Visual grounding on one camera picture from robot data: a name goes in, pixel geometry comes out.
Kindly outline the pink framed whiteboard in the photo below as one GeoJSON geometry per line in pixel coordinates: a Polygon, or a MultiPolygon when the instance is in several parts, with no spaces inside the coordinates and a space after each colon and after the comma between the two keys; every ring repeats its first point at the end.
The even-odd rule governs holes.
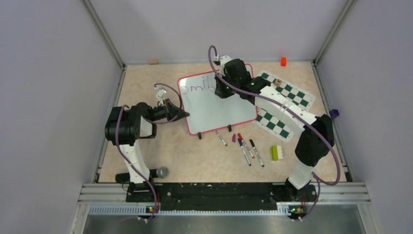
{"type": "Polygon", "coordinates": [[[177,81],[183,101],[188,132],[191,135],[254,121],[257,109],[249,101],[233,95],[225,99],[214,93],[216,87],[213,71],[182,77],[177,81]]]}

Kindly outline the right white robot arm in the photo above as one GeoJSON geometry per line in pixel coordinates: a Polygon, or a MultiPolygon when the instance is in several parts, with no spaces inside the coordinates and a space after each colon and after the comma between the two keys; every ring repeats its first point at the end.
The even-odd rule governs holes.
{"type": "Polygon", "coordinates": [[[215,71],[217,96],[227,98],[237,94],[239,98],[276,117],[299,137],[295,148],[298,162],[287,179],[289,185],[285,193],[292,201],[300,200],[319,160],[328,153],[336,155],[331,118],[300,108],[277,91],[268,78],[252,77],[241,59],[221,57],[218,61],[210,60],[209,64],[212,68],[219,66],[219,70],[215,71]]]}

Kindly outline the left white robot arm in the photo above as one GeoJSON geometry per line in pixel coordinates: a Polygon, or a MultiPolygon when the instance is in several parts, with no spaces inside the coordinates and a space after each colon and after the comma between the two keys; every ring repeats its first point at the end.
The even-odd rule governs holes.
{"type": "Polygon", "coordinates": [[[116,183],[128,183],[128,193],[136,193],[142,200],[151,201],[156,196],[153,179],[165,177],[165,167],[150,170],[139,147],[140,139],[153,139],[157,134],[157,126],[189,117],[190,113],[182,106],[174,105],[170,99],[162,101],[156,107],[140,102],[132,107],[124,105],[113,107],[106,122],[105,138],[117,147],[126,163],[128,172],[116,174],[116,183]]]}

